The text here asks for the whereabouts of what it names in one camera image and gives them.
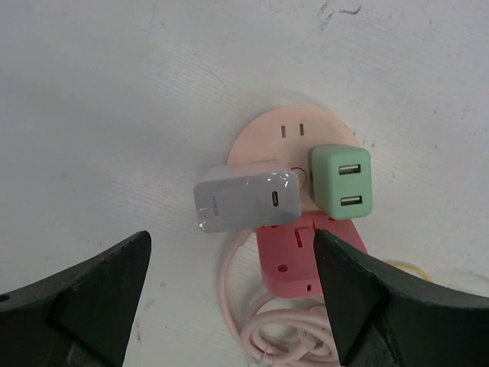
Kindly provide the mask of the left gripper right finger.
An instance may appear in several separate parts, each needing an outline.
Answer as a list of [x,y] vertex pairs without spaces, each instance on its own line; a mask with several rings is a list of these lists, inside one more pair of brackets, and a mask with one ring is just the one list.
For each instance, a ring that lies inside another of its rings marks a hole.
[[314,237],[343,366],[486,366],[488,299],[425,281],[327,230]]

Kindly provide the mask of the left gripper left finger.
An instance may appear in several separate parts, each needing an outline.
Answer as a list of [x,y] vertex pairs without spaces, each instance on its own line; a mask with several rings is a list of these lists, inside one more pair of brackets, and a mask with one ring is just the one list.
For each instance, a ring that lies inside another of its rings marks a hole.
[[151,256],[137,232],[100,254],[1,295],[3,366],[121,366]]

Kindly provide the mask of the pink socket adapter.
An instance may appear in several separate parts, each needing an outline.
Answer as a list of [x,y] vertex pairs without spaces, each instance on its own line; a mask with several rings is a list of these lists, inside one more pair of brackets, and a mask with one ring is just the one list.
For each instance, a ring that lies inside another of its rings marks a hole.
[[295,223],[259,228],[256,238],[261,275],[272,295],[298,298],[322,293],[313,248],[318,229],[367,251],[352,220],[335,220],[323,212],[304,213]]

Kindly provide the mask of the green plug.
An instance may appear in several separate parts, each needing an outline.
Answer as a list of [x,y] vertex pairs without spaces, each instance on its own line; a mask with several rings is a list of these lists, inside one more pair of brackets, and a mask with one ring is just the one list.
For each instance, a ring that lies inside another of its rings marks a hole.
[[351,145],[320,145],[309,152],[313,202],[335,220],[368,216],[373,208],[371,155]]

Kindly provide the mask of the white usb charger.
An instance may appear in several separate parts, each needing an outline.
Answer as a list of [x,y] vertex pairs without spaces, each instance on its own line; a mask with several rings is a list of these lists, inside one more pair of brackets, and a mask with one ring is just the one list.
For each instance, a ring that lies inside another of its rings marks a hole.
[[211,168],[193,196],[205,233],[287,224],[302,214],[299,179],[278,160]]

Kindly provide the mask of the round pink power strip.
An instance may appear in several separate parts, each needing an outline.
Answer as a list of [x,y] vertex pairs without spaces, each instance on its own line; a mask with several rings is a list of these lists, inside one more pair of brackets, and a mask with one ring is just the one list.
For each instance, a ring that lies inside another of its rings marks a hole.
[[319,208],[311,197],[309,152],[320,145],[360,143],[353,131],[330,111],[316,106],[285,106],[260,115],[238,134],[227,164],[279,160],[299,178],[302,211]]

